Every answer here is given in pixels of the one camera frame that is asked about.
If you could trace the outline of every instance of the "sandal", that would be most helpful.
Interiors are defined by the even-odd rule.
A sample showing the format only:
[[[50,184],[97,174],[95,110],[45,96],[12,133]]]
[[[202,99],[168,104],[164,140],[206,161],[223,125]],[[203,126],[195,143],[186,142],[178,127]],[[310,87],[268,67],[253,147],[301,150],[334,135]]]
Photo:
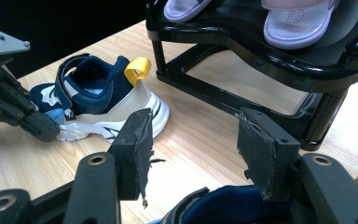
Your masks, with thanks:
[[[327,29],[335,0],[262,0],[269,10],[264,37],[278,49],[302,49],[316,43]]]
[[[168,0],[164,7],[164,15],[168,21],[184,22],[193,19],[212,0]]]

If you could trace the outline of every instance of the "black plastic frame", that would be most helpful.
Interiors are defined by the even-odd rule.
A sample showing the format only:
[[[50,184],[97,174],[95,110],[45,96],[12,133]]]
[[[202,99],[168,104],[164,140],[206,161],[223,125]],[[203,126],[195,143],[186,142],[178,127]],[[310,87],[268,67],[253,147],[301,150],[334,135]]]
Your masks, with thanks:
[[[301,148],[313,151],[320,147],[350,85],[358,81],[358,1],[340,1],[336,19],[332,19],[322,44],[292,51],[275,49],[265,42],[263,24],[268,12],[259,1],[215,0],[199,16],[183,23],[165,19],[165,2],[150,1],[146,17],[159,80],[233,115],[240,113],[242,107],[262,111],[296,138]],[[339,11],[352,12],[345,16],[356,22],[350,28],[344,27],[347,33],[342,31],[345,35],[337,40],[331,34],[340,34]],[[163,41],[197,45],[166,63]],[[297,114],[285,116],[186,73],[210,55],[226,49],[266,76],[309,92],[306,101],[314,101],[304,104],[307,107],[301,106]]]

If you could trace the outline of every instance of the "table surface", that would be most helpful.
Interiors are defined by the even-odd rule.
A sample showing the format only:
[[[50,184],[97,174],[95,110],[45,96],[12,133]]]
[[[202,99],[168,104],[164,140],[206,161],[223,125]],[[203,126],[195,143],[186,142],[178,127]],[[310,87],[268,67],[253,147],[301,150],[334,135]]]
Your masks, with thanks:
[[[192,45],[164,42],[163,46],[168,62]],[[153,164],[149,171],[149,206],[144,209],[141,200],[122,202],[123,223],[161,218],[196,189],[251,184],[243,175],[246,164],[237,150],[238,119],[157,80],[144,21],[75,54],[84,52],[109,63],[115,63],[119,55],[150,59],[152,68],[145,83],[171,109],[167,125],[154,139],[153,158],[166,161]],[[53,82],[65,59],[22,77],[22,86],[29,90]],[[215,54],[189,74],[286,114],[296,111],[306,96],[259,74],[229,51]],[[37,198],[72,181],[83,157],[109,147],[96,134],[75,142],[43,143],[20,127],[0,123],[0,190],[26,189],[32,199]],[[334,157],[353,178],[358,176],[358,83],[351,86],[317,152]]]

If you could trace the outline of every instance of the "sandal strap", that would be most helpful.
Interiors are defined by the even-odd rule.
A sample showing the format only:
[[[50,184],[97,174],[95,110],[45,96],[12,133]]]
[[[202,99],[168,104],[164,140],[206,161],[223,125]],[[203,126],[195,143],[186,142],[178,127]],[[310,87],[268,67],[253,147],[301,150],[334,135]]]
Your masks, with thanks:
[[[261,0],[261,6],[266,9],[292,10],[314,7],[330,2],[329,8],[333,7],[335,0]]]

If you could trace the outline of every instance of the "sneaker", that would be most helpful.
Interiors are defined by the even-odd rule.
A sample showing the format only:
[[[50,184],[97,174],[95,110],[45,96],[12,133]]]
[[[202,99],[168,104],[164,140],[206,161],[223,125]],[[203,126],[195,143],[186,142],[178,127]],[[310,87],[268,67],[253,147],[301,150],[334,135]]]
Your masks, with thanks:
[[[118,56],[112,65],[89,54],[77,55],[61,64],[55,83],[31,88],[31,100],[60,125],[56,137],[60,141],[97,133],[112,143],[128,116],[143,108],[153,112],[155,137],[164,128],[170,109],[142,81],[149,69],[150,61],[142,57],[130,63]]]

